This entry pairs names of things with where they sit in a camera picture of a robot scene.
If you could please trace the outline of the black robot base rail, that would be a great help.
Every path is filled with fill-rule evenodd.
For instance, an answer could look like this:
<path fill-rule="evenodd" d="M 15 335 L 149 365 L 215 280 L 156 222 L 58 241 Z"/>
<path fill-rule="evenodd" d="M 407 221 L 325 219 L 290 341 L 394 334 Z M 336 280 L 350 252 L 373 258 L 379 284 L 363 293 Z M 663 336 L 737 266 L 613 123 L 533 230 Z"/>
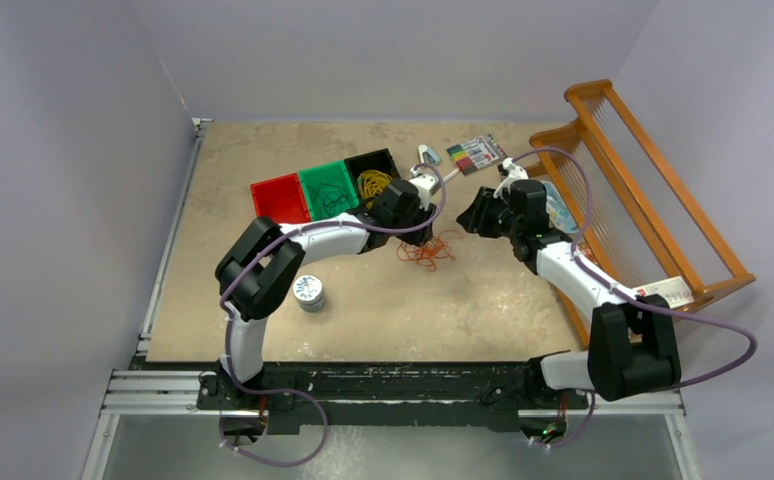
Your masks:
<path fill-rule="evenodd" d="M 573 390 L 536 390 L 528 361 L 276 362 L 244 390 L 221 365 L 198 377 L 197 407 L 262 416 L 269 433 L 305 425 L 484 427 L 539 435 L 567 413 L 583 413 Z"/>

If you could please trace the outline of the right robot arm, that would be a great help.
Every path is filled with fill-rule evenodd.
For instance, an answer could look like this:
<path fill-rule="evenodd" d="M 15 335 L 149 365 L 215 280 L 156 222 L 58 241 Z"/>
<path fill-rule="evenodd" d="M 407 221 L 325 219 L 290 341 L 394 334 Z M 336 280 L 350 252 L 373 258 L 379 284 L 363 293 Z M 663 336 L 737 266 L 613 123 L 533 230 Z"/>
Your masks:
<path fill-rule="evenodd" d="M 676 385 L 681 364 L 667 301 L 639 296 L 587 261 L 571 236 L 551 223 L 546 205 L 541 182 L 517 180 L 505 194 L 480 188 L 457 218 L 467 233 L 508 239 L 515 258 L 590 323 L 586 350 L 529 360 L 527 399 L 547 407 L 575 389 L 614 401 Z"/>

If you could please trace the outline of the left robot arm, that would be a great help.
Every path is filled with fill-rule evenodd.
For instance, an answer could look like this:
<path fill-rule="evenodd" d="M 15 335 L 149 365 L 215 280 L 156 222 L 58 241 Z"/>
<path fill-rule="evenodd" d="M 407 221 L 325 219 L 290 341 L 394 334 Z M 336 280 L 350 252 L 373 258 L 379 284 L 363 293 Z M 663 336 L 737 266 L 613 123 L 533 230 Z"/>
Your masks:
<path fill-rule="evenodd" d="M 252 221 L 219 261 L 214 276 L 226 314 L 224 353 L 228 377 L 222 395 L 235 408 L 260 399 L 263 343 L 269 316 L 286 298 L 301 267 L 383 247 L 396 237 L 417 246 L 432 237 L 442 210 L 432 203 L 442 183 L 431 174 L 393 180 L 367 205 L 335 217 L 301 224 L 279 224 L 268 217 Z"/>

